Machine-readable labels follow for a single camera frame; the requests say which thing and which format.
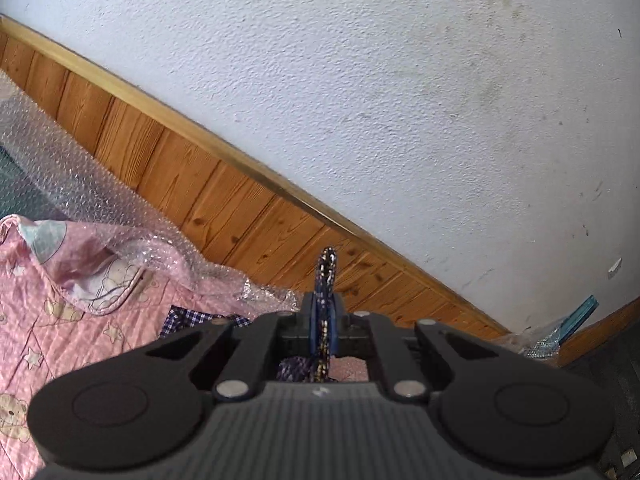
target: wood paneling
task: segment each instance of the wood paneling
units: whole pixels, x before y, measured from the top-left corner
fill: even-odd
[[[73,72],[69,73],[56,120],[92,155],[111,102],[111,95]]]
[[[65,67],[36,52],[24,91],[55,119],[68,76],[69,70]]]
[[[138,193],[181,226],[219,161],[165,129],[142,176]]]
[[[163,130],[162,124],[114,99],[95,158],[124,184],[137,189]]]
[[[5,32],[0,32],[0,60],[4,57],[4,48],[6,47],[6,42],[9,40],[9,37]]]
[[[258,283],[311,290],[319,253],[331,245],[338,253],[336,289],[348,310],[383,312],[402,326],[433,317],[484,338],[504,333],[442,284],[210,132],[7,23],[2,20],[5,30],[21,34],[39,53],[10,38],[2,68],[209,260],[243,270]]]
[[[182,225],[204,256],[223,263],[274,194],[220,162]]]
[[[270,283],[321,228],[319,220],[278,197],[260,215],[225,265],[244,270],[258,283]]]
[[[30,46],[14,40],[14,38],[9,38],[4,46],[0,69],[4,70],[14,80],[14,83],[23,90],[27,84],[34,54],[35,51]]]

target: wooden wall panel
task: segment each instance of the wooden wall panel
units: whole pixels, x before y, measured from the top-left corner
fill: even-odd
[[[138,186],[149,200],[181,226],[219,159],[171,130],[164,130]]]
[[[71,72],[56,120],[92,155],[98,146],[112,96]]]
[[[4,48],[6,47],[6,42],[9,40],[9,37],[6,33],[0,32],[0,62],[4,57]]]
[[[162,124],[114,99],[95,158],[124,184],[137,189],[163,131]]]
[[[24,91],[55,119],[68,77],[69,70],[36,52],[31,61]]]
[[[484,314],[454,304],[450,291],[433,290],[374,254],[366,240],[324,224],[77,73],[2,35],[0,53],[0,68],[210,261],[241,269],[258,283],[311,290],[319,253],[333,246],[336,289],[348,310],[383,312],[401,326],[433,317],[487,339],[504,333]]]
[[[260,215],[225,265],[246,269],[258,283],[271,283],[321,228],[319,220],[278,197]]]
[[[4,70],[23,90],[27,84],[34,54],[35,51],[30,46],[14,40],[14,38],[8,38],[4,46],[0,69]]]
[[[182,224],[204,256],[225,262],[274,194],[220,162]]]

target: wooden trim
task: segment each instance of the wooden trim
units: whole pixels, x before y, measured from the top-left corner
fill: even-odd
[[[565,366],[575,361],[638,320],[640,320],[640,298],[571,336],[560,349],[559,365]]]
[[[29,45],[39,53],[49,57],[49,59],[60,63],[60,65],[69,69],[71,72],[82,76],[121,101],[137,108],[142,113],[193,142],[203,150],[238,168],[239,171],[242,171],[263,186],[271,189],[274,193],[294,203],[315,218],[324,222],[324,224],[333,227],[347,236],[357,238],[369,252],[390,262],[393,266],[402,270],[402,272],[405,272],[424,286],[439,293],[460,309],[473,313],[476,319],[482,320],[501,334],[508,332],[508,330],[487,314],[476,309],[475,306],[459,294],[455,293],[449,287],[436,280],[433,276],[429,275],[377,238],[374,238],[364,229],[358,227],[343,215],[334,211],[334,209],[315,199],[308,192],[291,183],[276,171],[271,170],[263,163],[248,156],[226,142],[226,140],[223,140],[200,124],[188,119],[180,112],[161,103],[141,89],[136,88],[116,75],[97,66],[79,54],[6,16],[0,17],[0,28],[12,38]]]

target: plaid fabric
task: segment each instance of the plaid fabric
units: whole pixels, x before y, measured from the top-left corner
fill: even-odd
[[[163,339],[171,334],[182,330],[183,328],[192,328],[204,322],[211,321],[215,317],[225,317],[233,320],[236,326],[249,326],[251,321],[242,316],[231,314],[229,316],[220,316],[219,314],[206,314],[196,310],[188,310],[180,306],[172,305],[169,314],[164,320],[159,339]],[[309,380],[309,374],[312,369],[314,360],[303,357],[290,357],[283,359],[278,366],[277,380],[286,383],[303,383]]]
[[[231,314],[230,316],[220,316],[219,314],[207,314],[205,312],[198,312],[196,310],[187,310],[180,306],[172,305],[169,309],[169,314],[164,320],[162,330],[158,336],[160,339],[167,337],[168,335],[178,332],[183,328],[192,328],[196,325],[200,325],[206,321],[211,321],[215,317],[226,317],[233,320],[236,326],[249,326],[251,321],[242,316],[236,316]]]

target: white wall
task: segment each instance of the white wall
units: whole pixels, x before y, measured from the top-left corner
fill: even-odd
[[[597,317],[640,296],[640,0],[0,11],[204,124],[508,328],[592,293]]]

